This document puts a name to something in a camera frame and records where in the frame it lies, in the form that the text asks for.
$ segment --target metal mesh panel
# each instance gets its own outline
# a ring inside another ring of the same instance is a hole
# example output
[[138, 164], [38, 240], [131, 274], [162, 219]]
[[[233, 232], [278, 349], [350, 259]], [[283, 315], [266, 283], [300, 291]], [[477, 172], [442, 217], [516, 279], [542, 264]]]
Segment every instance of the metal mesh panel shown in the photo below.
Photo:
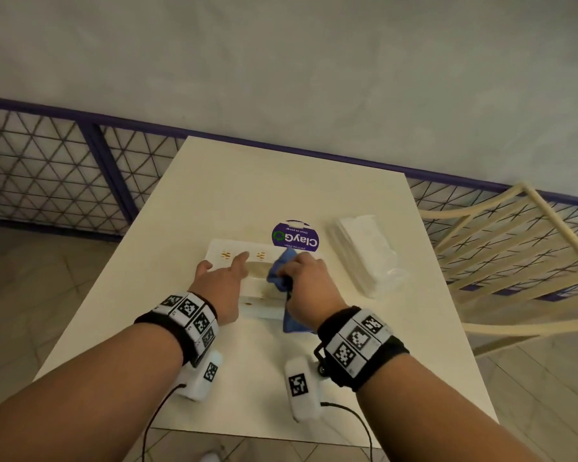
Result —
[[[416, 180], [413, 178], [408, 178], [407, 180], [408, 180], [409, 185], [411, 186], [411, 190], [412, 190], [412, 193], [414, 195], [414, 198], [416, 199], [416, 204], [417, 204], [418, 208], [420, 208], [420, 209], [450, 210], [450, 209], [464, 208], [464, 207], [472, 206], [474, 204], [478, 204], [479, 202], [486, 201], [486, 200], [492, 198], [493, 196], [496, 196], [496, 193], [485, 192], [483, 190], [474, 190], [474, 189], [466, 188], [466, 187], [462, 187], [462, 186], [437, 184], [437, 183], [427, 182], [427, 181], [423, 181], [423, 180]], [[488, 210], [484, 211], [484, 213], [480, 214], [478, 217], [475, 217], [467, 226], [468, 227], [475, 226], [475, 224], [478, 224], [478, 223], [484, 221], [485, 218], [492, 217], [493, 214], [497, 213], [497, 211], [504, 209], [509, 204], [513, 204], [514, 202], [515, 201], [507, 201], [507, 202], [504, 202], [493, 209], [488, 209]], [[571, 206], [569, 204], [551, 204], [551, 207], [553, 207], [553, 209], [562, 217], [562, 219], [578, 235], [578, 206]], [[495, 224], [492, 224], [490, 227], [485, 229], [483, 232], [478, 232], [475, 235], [473, 235], [472, 237], [470, 237], [469, 239], [467, 239], [461, 243], [456, 244], [455, 246], [450, 248], [448, 251], [446, 251], [445, 254], [449, 254], [450, 252], [457, 251], [457, 250], [465, 247], [470, 242], [472, 242], [474, 240], [478, 240], [480, 236], [483, 236], [483, 233], [491, 232], [492, 230], [495, 230], [497, 227], [502, 226], [502, 224], [505, 224], [505, 223], [513, 220], [516, 217], [520, 217], [520, 216], [526, 214], [527, 210], [528, 210], [528, 207], [525, 207], [525, 208], [523, 208], [517, 212], [514, 212], [513, 214], [510, 214], [509, 216], [501, 219], [501, 221], [496, 222]], [[536, 223], [538, 223], [538, 221], [541, 218], [542, 217], [540, 216], [540, 214], [536, 213], [536, 218], [533, 218], [532, 220], [526, 222], [525, 224], [522, 224], [522, 225], [514, 228], [513, 230], [510, 230], [509, 232], [497, 237], [496, 239], [488, 242], [486, 245], [484, 245], [478, 249], [475, 249], [475, 250], [471, 251], [470, 253], [467, 253], [465, 256], [460, 257], [458, 260], [448, 264], [447, 266], [443, 266], [442, 271], [445, 272], [449, 269], [453, 269], [455, 266], [460, 265], [462, 262], [471, 259], [473, 256], [476, 256], [482, 250], [488, 250], [488, 249], [495, 248], [498, 243], [501, 243], [503, 241], [510, 239], [511, 237], [514, 237], [514, 236], [517, 236], [521, 233], [524, 233], [525, 231], [527, 231], [531, 227], [533, 227]], [[431, 242], [434, 244], [435, 242], [440, 240], [441, 237], [455, 223], [456, 220], [457, 219], [454, 219], [454, 218], [452, 218], [452, 219], [438, 219], [438, 220], [432, 220], [432, 219], [424, 220], [424, 225], [426, 227], [426, 231], [428, 232], [428, 236], [431, 239]], [[480, 269], [483, 269], [487, 266], [491, 266], [494, 263], [501, 262], [501, 260], [505, 259], [506, 257], [513, 256], [514, 254], [517, 254], [524, 249], [530, 248], [542, 240], [549, 240], [553, 236], [556, 236], [554, 228], [552, 230], [548, 230], [547, 232], [540, 234], [539, 236], [535, 236], [533, 239], [526, 241], [525, 243], [522, 243], [522, 244], [519, 244], [518, 246], [515, 246], [513, 249], [509, 249], [509, 250], [506, 250], [506, 251], [501, 252], [499, 254], [493, 255], [490, 259], [487, 259], [484, 262], [477, 263], [476, 265], [468, 268], [466, 271], [460, 272], [457, 275], [449, 278], [448, 280], [449, 281], [455, 281], [455, 280], [461, 279], [463, 277], [466, 277], [467, 275], [470, 275], [476, 271], [479, 271]], [[525, 269], [529, 266], [534, 266], [534, 265], [539, 264], [541, 262], [545, 262], [545, 261], [551, 259], [552, 257], [555, 257], [557, 254], [559, 254], [559, 253], [557, 253], [557, 251], [558, 250], [543, 252], [543, 253], [540, 253], [539, 255], [537, 255], [531, 259], [524, 259], [522, 262], [520, 262], [518, 264], [514, 264], [512, 266], [509, 266], [505, 270], [498, 271], [497, 273], [486, 277], [485, 279], [478, 282], [477, 285], [487, 285], [494, 280], [497, 280], [497, 279], [500, 279], [503, 277], [507, 277], [509, 275], [512, 275], [514, 273], [522, 271], [523, 269]], [[439, 255], [439, 258], [443, 258], [445, 256], [445, 254]], [[567, 266], [564, 266], [560, 269], [554, 269], [554, 270], [549, 271], [543, 275], [536, 276], [536, 277], [531, 278], [531, 279], [524, 281], [522, 283], [518, 283], [515, 286], [510, 287], [509, 290], [519, 291], [519, 290], [523, 290], [523, 289], [526, 289], [529, 287], [534, 287], [545, 280], [553, 279], [555, 277], [560, 277], [562, 275], [566, 275], [570, 272], [575, 272], [575, 271], [578, 271], [578, 261], [571, 263]], [[559, 296], [578, 295], [578, 285], [561, 290], [561, 291], [557, 292], [557, 295], [559, 295]]]
[[137, 208], [143, 208], [184, 139], [114, 127], [101, 129]]
[[0, 218], [126, 232], [74, 121], [0, 109]]

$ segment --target wall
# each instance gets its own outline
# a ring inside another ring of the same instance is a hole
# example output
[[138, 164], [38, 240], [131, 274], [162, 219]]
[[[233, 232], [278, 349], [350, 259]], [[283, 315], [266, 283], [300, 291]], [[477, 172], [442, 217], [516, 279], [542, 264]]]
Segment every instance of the wall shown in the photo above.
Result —
[[578, 0], [0, 0], [0, 97], [578, 195]]

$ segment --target white plastic package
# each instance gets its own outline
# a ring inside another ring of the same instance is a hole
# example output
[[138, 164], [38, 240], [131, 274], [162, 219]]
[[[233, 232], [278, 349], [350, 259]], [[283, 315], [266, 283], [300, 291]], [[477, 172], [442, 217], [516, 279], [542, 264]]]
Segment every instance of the white plastic package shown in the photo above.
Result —
[[330, 237], [355, 286], [367, 297], [386, 295], [407, 278], [375, 216], [340, 218], [330, 228]]

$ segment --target blue cloth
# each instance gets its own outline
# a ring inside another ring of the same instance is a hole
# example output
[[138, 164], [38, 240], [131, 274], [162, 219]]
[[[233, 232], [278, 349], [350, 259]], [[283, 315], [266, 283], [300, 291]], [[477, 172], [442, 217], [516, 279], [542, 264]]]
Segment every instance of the blue cloth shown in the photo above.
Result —
[[[270, 272], [267, 273], [266, 280], [274, 284], [279, 291], [286, 292], [287, 294], [286, 302], [288, 302], [291, 299], [291, 294], [293, 291], [293, 279], [288, 275], [279, 277], [276, 274], [276, 272], [278, 271], [278, 269], [280, 269], [280, 267], [283, 264], [291, 261], [294, 257], [296, 257], [297, 254], [298, 253], [293, 248], [285, 249], [283, 254], [281, 254], [280, 257], [274, 262], [274, 264], [272, 264]], [[293, 319], [293, 317], [289, 314], [289, 311], [287, 311], [286, 302], [285, 302], [285, 316], [283, 317], [283, 332], [284, 333], [309, 332], [314, 334], [314, 332], [311, 331], [309, 328], [307, 328], [304, 325], [301, 325], [295, 319]]]

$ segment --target forearm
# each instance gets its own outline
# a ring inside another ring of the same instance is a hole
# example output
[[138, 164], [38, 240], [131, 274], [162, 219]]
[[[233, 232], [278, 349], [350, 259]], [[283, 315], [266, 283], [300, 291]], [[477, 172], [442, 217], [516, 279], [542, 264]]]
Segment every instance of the forearm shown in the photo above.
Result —
[[539, 460], [503, 427], [408, 354], [382, 366], [360, 388], [357, 399], [390, 459]]
[[0, 405], [0, 460], [122, 460], [181, 366], [165, 329], [126, 328]]

